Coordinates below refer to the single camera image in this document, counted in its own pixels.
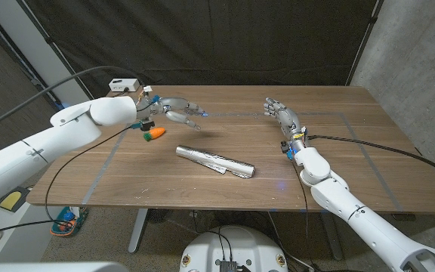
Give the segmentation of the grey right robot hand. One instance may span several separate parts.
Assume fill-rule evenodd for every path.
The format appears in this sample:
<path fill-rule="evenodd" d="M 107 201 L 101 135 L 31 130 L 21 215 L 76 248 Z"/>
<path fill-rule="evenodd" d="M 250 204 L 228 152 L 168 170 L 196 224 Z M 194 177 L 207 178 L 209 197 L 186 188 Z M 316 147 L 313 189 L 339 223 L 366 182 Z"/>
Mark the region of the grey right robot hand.
<path fill-rule="evenodd" d="M 280 124 L 282 133 L 295 152 L 303 150 L 306 147 L 305 137 L 307 129 L 301 126 L 298 115 L 294 110 L 270 97 L 266 98 L 264 110 L 266 116 L 275 118 Z"/>

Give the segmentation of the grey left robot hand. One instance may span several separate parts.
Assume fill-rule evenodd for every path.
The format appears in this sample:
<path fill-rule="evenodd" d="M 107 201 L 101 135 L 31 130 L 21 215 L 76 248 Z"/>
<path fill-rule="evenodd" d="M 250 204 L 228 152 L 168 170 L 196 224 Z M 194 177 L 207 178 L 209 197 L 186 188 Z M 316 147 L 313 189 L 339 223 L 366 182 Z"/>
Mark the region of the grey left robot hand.
<path fill-rule="evenodd" d="M 142 98 L 136 103 L 137 120 L 140 122 L 141 131 L 149 131 L 155 126 L 152 118 L 163 114 L 172 122 L 185 124 L 197 131 L 201 129 L 188 115 L 203 115 L 205 111 L 197 104 L 181 97 L 154 97 Z"/>

